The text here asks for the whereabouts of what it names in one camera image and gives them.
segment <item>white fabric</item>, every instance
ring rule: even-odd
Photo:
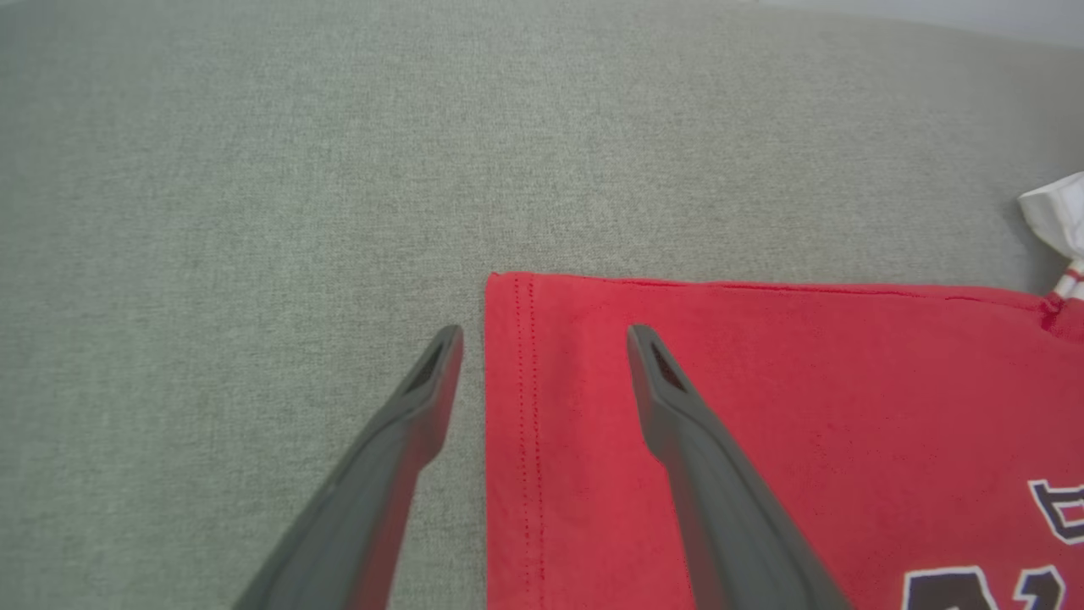
[[[1035,234],[1069,258],[1084,258],[1084,171],[1020,195]]]

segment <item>gray fabric surface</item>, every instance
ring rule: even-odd
[[[3,606],[228,606],[460,323],[392,607],[481,608],[488,272],[1045,291],[1014,197],[1081,100],[1082,51],[714,1],[4,7]]]

